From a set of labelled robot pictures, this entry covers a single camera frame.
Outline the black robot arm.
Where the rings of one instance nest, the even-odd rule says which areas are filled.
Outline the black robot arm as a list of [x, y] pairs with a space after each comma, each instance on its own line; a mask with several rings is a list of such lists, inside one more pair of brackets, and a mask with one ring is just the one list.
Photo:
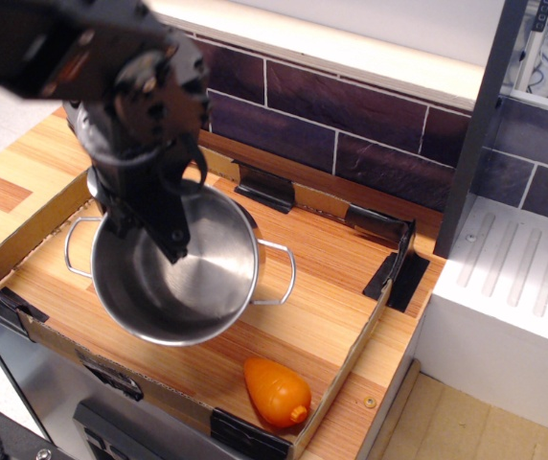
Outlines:
[[187, 253], [181, 199], [206, 165], [209, 120], [200, 50], [141, 1], [0, 1], [0, 86], [59, 100], [91, 159], [91, 193], [126, 235], [143, 229], [171, 262]]

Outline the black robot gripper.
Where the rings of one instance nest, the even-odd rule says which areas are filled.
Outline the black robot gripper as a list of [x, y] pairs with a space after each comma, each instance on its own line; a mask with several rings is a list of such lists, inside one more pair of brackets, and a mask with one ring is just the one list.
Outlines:
[[136, 143], [99, 103], [65, 104], [67, 122], [91, 159], [88, 188], [119, 240], [144, 231], [171, 262], [188, 254], [191, 240], [182, 198], [198, 194], [208, 172], [196, 138]]

